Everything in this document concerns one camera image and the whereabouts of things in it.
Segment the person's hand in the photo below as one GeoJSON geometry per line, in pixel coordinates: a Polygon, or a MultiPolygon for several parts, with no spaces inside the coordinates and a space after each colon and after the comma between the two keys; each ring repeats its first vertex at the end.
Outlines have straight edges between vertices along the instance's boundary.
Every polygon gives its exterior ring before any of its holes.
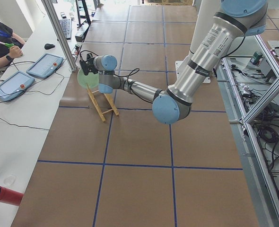
{"type": "Polygon", "coordinates": [[[12,59],[18,58],[18,57],[20,57],[22,55],[23,55],[23,52],[22,52],[22,50],[18,46],[14,45],[14,46],[10,47],[10,49],[9,49],[9,56],[12,59]]]}

